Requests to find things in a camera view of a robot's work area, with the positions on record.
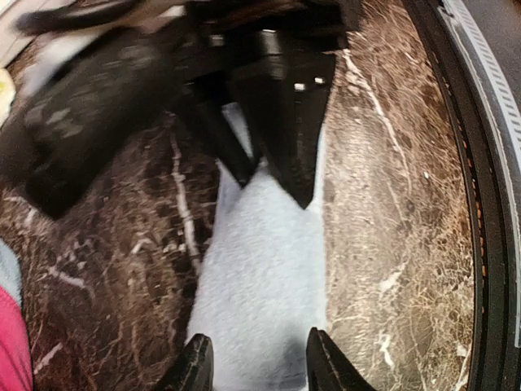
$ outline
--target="pink fabric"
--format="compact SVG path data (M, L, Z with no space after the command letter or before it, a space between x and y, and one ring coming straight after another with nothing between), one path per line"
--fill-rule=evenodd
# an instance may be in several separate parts
M0 287L0 390L32 389L33 374L25 321L19 306Z

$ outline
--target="white towel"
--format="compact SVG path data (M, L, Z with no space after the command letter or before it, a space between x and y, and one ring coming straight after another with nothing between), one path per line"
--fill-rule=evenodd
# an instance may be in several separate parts
M22 274L18 258L0 239L0 287L22 306Z
M240 138L246 126L227 112ZM240 190L221 167L212 245L204 259L188 337L212 339L216 391L306 388L305 348L326 327L321 137L315 197L302 210L261 164Z

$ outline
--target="marble floor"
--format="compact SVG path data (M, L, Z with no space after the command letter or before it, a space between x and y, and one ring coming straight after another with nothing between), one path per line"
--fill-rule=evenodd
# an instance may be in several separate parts
M461 391L473 276L453 133L401 3L365 9L363 31L338 55L326 119L329 332L379 390ZM18 83L31 57L13 64ZM37 389L155 383L185 339L217 184L213 160L165 113L58 223L0 188Z

